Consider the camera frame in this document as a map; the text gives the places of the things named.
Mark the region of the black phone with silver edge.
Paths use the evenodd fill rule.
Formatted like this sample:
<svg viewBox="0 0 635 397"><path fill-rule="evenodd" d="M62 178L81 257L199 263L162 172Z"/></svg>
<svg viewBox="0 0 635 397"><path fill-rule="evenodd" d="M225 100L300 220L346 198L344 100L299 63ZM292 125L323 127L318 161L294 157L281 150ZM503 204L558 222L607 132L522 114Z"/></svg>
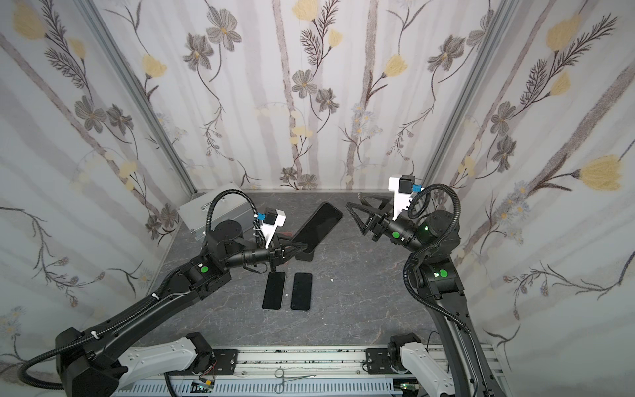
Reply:
<svg viewBox="0 0 635 397"><path fill-rule="evenodd" d="M280 271L271 271L267 277L266 290L262 301L262 309L279 310L284 298L286 274Z"/></svg>

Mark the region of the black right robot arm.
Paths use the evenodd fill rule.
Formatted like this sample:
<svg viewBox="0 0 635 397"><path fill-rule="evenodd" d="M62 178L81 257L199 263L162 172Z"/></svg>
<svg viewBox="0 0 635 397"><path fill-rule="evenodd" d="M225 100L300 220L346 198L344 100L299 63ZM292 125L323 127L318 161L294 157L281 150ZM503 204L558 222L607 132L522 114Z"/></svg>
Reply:
<svg viewBox="0 0 635 397"><path fill-rule="evenodd" d="M421 187L403 177L392 198L360 195L347 211L373 241L387 237L409 253L402 270L408 294L435 322L447 366L434 360L414 334L390 339L392 372L411 375L427 396L503 396L474 330L465 287L451 259L460 237L461 203L448 185Z"/></svg>

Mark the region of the black phone case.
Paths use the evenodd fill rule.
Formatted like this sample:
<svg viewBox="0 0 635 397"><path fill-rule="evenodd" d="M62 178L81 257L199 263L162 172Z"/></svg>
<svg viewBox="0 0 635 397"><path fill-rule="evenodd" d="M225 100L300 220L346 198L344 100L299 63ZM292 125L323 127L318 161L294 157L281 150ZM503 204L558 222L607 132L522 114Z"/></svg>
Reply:
<svg viewBox="0 0 635 397"><path fill-rule="evenodd" d="M305 251L301 251L298 252L295 257L294 257L297 261L305 261L305 262L311 262L314 260L314 253L313 252L305 252Z"/></svg>

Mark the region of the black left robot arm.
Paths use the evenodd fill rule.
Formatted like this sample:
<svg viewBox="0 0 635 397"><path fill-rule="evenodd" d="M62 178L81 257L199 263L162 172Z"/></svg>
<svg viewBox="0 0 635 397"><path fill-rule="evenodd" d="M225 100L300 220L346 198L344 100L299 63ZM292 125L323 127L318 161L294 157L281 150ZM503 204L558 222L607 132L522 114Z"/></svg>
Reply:
<svg viewBox="0 0 635 397"><path fill-rule="evenodd" d="M241 196L249 204L253 240L244 238L236 221L213 223L216 206L228 195ZM284 218L281 210L259 213L241 190L223 190L208 205L198 256L178 266L154 292L120 314L84 331L69 328L59 334L54 349L19 367L18 380L38 389L63 390L69 396L112 395L132 372L122 363L122 355L167 319L228 283L232 268L266 264L274 271L306 249L306 243L277 233Z"/></svg>

